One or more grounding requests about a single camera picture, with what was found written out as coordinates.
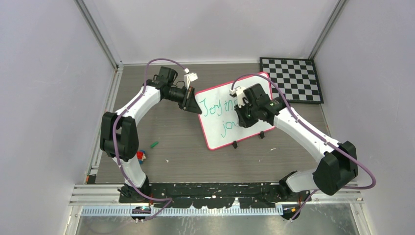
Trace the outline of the pink framed whiteboard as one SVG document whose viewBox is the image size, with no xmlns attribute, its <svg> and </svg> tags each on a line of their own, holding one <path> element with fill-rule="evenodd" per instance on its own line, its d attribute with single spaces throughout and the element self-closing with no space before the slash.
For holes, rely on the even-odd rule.
<svg viewBox="0 0 415 235">
<path fill-rule="evenodd" d="M 216 150 L 275 128 L 263 121 L 249 128 L 238 125 L 238 116 L 234 110 L 238 100 L 230 96 L 232 83 L 230 81 L 195 94 L 202 110 L 199 121 L 209 150 Z"/>
</svg>

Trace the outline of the green marker cap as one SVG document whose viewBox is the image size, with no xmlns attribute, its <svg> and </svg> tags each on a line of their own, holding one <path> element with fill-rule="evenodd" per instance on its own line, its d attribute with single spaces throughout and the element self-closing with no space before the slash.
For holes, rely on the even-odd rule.
<svg viewBox="0 0 415 235">
<path fill-rule="evenodd" d="M 151 145 L 150 145 L 150 148 L 154 148 L 155 146 L 157 146 L 159 144 L 159 142 L 158 141 L 155 141 L 155 142 L 153 142 Z"/>
</svg>

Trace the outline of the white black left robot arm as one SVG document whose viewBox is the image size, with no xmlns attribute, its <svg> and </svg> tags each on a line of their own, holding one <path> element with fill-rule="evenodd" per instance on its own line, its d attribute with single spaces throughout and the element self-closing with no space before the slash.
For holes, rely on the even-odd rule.
<svg viewBox="0 0 415 235">
<path fill-rule="evenodd" d="M 166 99 L 178 104 L 181 110 L 201 114 L 196 102 L 195 90 L 190 85 L 198 75 L 184 70 L 184 86 L 174 82 L 178 73 L 168 67 L 161 67 L 159 73 L 144 82 L 138 94 L 116 112 L 105 112 L 102 116 L 100 149 L 120 168 L 124 177 L 124 189 L 139 203 L 150 196 L 148 176 L 141 169 L 137 152 L 139 139 L 137 125 L 155 105 Z"/>
</svg>

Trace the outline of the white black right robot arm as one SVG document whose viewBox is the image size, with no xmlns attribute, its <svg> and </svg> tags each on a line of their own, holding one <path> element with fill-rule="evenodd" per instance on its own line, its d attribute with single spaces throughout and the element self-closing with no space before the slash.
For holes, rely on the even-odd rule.
<svg viewBox="0 0 415 235">
<path fill-rule="evenodd" d="M 260 84 L 232 88 L 230 96 L 237 98 L 234 109 L 239 126 L 249 128 L 259 121 L 266 122 L 292 137 L 318 164 L 315 169 L 294 171 L 282 178 L 279 181 L 282 199 L 292 201 L 306 190 L 334 195 L 358 176 L 355 146 L 326 136 L 303 120 L 284 98 L 270 99 Z"/>
</svg>

